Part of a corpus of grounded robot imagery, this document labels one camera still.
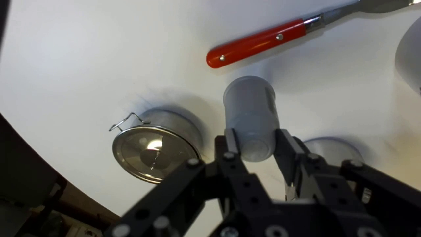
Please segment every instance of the red handle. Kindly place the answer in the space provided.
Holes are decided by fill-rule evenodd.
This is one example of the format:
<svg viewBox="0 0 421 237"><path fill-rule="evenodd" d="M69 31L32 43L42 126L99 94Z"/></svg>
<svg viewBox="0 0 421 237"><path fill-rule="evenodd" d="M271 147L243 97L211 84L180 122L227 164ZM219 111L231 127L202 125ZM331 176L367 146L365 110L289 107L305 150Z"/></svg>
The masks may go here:
<svg viewBox="0 0 421 237"><path fill-rule="evenodd" d="M207 52L206 61L210 67L218 68L299 38L305 35L305 32L303 19L294 19L256 34L239 38L226 44L217 46Z"/></svg>

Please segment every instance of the can lid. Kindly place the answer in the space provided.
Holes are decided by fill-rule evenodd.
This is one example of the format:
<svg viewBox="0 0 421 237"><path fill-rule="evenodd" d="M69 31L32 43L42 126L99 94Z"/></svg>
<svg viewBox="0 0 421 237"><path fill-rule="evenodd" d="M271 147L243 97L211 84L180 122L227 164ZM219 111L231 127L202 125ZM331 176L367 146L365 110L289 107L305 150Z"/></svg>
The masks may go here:
<svg viewBox="0 0 421 237"><path fill-rule="evenodd" d="M188 157L198 157L182 136L156 126L123 130L113 142L113 152L128 173L149 183L159 183Z"/></svg>

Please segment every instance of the can rim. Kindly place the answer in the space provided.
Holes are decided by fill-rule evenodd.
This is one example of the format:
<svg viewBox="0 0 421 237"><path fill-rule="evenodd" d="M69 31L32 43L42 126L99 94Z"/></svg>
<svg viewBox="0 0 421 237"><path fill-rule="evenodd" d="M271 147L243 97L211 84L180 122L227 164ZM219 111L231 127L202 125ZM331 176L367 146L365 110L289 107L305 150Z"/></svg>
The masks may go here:
<svg viewBox="0 0 421 237"><path fill-rule="evenodd" d="M192 151L194 152L196 157L199 159L198 151L196 150L196 147L189 140L186 140L184 136L181 136L181 135L165 129L165 127L161 127L161 126L157 126L157 125L155 125L155 126L138 125L138 126L132 126L132 127L124 129L121 132L118 132L117 136L113 140L113 146L111 146L113 155L114 155L115 160L119 163L119 165L124 171L127 171L130 175L132 175L132 176L135 176L135 177L138 177L140 180L144 180L144 181L148 181L148 183L152 183L152 184L157 184L157 183L161 181L161 177L155 177L155 176L152 176L149 173L138 172L136 168L132 168L131 165L128 165L124 161L124 157L122 155L117 154L117 142L119 140L118 138L121 138L121 135L127 134L127 132L134 131L134 130L139 130L139 131L161 131L161 132L172 135L174 138L182 139L192 148Z"/></svg>

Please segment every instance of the shiny tin can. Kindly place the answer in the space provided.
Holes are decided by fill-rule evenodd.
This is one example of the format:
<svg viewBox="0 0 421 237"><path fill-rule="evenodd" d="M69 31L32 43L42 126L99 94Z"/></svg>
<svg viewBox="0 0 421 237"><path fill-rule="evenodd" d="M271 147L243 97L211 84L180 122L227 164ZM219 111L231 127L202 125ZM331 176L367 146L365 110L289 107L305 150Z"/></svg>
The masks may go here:
<svg viewBox="0 0 421 237"><path fill-rule="evenodd" d="M121 129L131 115L139 122ZM140 115L130 113L110 130L114 127L121 132L114 138L113 154L117 161L138 179L156 184L184 160L198 157L198 129L174 111L149 109Z"/></svg>

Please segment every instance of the white table surface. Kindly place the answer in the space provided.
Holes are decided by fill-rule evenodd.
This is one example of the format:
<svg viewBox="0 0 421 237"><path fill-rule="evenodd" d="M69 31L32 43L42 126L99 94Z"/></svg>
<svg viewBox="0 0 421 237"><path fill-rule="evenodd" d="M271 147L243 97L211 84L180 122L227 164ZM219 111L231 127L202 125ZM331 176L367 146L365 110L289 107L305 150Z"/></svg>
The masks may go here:
<svg viewBox="0 0 421 237"><path fill-rule="evenodd" d="M344 136L365 147L367 163L419 188L421 97L394 69L397 43L419 10L356 13L246 61L205 64L218 43L343 2L14 0L0 111L64 177L122 214L152 185L117 164L117 131L107 127L131 110L178 105L205 125L202 157L211 160L213 138L224 127L224 86L256 75L276 90L281 127L302 139ZM272 159L247 165L282 197ZM196 231L209 227L201 222Z"/></svg>

